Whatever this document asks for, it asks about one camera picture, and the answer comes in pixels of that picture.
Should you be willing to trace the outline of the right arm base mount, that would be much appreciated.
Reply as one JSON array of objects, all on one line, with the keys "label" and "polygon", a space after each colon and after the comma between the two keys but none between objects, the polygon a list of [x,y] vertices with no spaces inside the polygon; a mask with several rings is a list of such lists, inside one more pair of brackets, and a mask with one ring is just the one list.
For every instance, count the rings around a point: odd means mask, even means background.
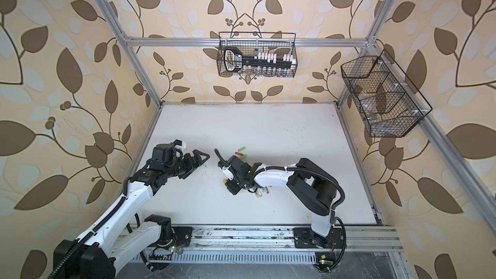
[{"label": "right arm base mount", "polygon": [[314,267],[320,273],[332,273],[344,257],[347,234],[344,226],[332,227],[328,236],[320,236],[307,227],[293,229],[294,245],[297,249],[325,249],[316,255]]}]

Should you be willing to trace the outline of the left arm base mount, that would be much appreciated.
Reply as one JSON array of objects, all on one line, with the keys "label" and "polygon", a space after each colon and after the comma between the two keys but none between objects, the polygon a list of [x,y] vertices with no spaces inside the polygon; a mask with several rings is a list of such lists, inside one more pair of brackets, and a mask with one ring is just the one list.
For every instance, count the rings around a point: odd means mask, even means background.
[{"label": "left arm base mount", "polygon": [[163,270],[169,266],[173,258],[183,253],[192,240],[192,227],[167,228],[165,235],[152,244],[145,255],[152,272]]}]

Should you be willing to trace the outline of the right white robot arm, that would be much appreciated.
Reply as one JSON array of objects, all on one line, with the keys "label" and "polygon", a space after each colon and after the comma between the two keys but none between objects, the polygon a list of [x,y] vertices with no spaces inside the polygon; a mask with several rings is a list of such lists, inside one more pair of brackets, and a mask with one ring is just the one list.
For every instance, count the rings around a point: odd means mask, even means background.
[{"label": "right white robot arm", "polygon": [[333,231],[336,208],[346,196],[338,181],[307,158],[289,166],[249,165],[237,156],[225,160],[218,157],[218,167],[226,175],[228,191],[237,195],[248,191],[261,197],[270,187],[287,187],[312,212],[311,229],[307,241],[321,248],[331,248],[338,239]]}]

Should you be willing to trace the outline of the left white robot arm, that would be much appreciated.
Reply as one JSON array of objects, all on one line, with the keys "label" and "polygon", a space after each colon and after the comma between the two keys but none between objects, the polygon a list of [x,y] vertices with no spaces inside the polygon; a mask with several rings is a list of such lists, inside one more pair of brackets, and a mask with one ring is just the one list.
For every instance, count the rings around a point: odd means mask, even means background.
[{"label": "left white robot arm", "polygon": [[63,240],[54,251],[49,278],[115,278],[136,256],[153,270],[144,250],[150,245],[173,253],[189,233],[174,231],[171,219],[151,214],[132,229],[138,211],[170,178],[185,179],[210,156],[194,150],[185,154],[175,143],[159,144],[152,157],[123,184],[120,197],[75,240]]}]

